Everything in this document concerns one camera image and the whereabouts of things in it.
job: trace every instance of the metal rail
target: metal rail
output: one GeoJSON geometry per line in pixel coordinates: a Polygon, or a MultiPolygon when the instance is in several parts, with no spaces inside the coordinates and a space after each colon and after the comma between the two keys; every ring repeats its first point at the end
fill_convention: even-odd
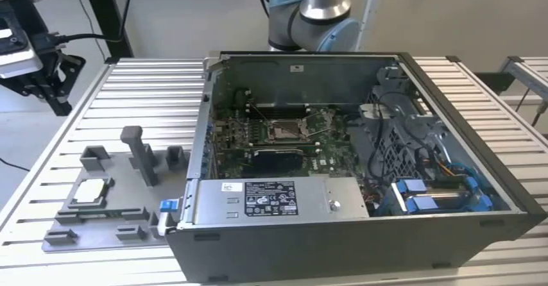
{"type": "Polygon", "coordinates": [[[548,101],[548,57],[510,56],[501,71],[509,72],[544,101],[548,101]]]}
{"type": "MultiPolygon", "coordinates": [[[[548,210],[548,144],[461,63],[415,58],[472,127],[548,210]]],[[[121,60],[105,67],[0,212],[0,283],[183,284],[169,248],[41,252],[41,238],[80,171],[85,146],[127,152],[123,126],[144,127],[152,148],[190,149],[202,96],[200,60],[121,60]]],[[[548,280],[548,221],[492,244],[458,269],[291,281],[291,285],[522,285],[548,280]]],[[[279,285],[279,282],[255,283],[279,285]]]]}

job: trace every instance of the motherboard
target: motherboard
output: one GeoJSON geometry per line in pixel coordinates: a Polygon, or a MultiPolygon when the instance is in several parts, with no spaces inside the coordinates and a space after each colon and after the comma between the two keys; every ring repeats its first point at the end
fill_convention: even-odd
{"type": "Polygon", "coordinates": [[[335,107],[246,104],[215,118],[219,178],[363,176],[346,133],[349,114],[335,107]]]}

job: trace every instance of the power supply label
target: power supply label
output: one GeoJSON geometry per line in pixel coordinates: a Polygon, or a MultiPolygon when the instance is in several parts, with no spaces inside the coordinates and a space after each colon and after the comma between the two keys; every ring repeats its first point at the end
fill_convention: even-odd
{"type": "Polygon", "coordinates": [[[294,181],[246,182],[246,215],[298,215],[294,181]]]}

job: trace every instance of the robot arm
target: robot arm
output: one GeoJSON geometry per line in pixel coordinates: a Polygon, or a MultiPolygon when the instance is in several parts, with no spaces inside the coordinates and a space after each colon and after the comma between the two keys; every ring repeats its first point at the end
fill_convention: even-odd
{"type": "Polygon", "coordinates": [[[0,0],[0,85],[21,96],[36,96],[57,116],[65,116],[72,110],[67,97],[85,60],[61,53],[37,1],[0,0]]]}
{"type": "Polygon", "coordinates": [[[350,0],[270,0],[268,45],[279,51],[353,51],[359,23],[350,0]]]}

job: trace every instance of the white wall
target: white wall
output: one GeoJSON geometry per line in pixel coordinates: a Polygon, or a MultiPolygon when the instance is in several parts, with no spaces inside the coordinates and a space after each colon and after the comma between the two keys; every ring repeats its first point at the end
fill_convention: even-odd
{"type": "Polygon", "coordinates": [[[369,50],[457,55],[477,70],[548,56],[548,0],[381,0],[369,50]]]}
{"type": "MultiPolygon", "coordinates": [[[[361,19],[365,0],[351,2],[361,19]]],[[[132,0],[127,34],[135,56],[198,58],[211,50],[266,50],[268,20],[258,0],[132,0]]]]}

